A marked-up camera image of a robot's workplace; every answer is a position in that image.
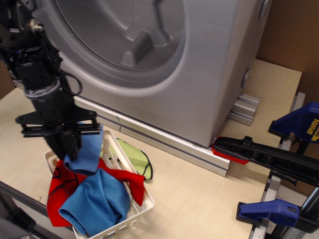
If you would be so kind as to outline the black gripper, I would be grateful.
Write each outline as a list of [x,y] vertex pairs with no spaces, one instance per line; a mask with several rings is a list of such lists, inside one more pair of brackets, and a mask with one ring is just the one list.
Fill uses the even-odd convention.
[[71,161],[76,160],[82,147],[81,136],[100,133],[97,114],[76,106],[64,88],[24,89],[24,93],[35,111],[18,116],[16,123],[22,126],[25,137],[44,136],[59,159],[64,160],[66,153]]

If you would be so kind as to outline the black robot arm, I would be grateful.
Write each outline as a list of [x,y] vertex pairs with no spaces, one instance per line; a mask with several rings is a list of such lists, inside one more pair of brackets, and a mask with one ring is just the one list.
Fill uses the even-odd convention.
[[70,73],[48,39],[42,22],[33,17],[31,0],[0,3],[0,57],[22,82],[35,110],[16,118],[25,137],[43,137],[56,155],[76,160],[83,135],[99,134],[96,113],[75,105]]

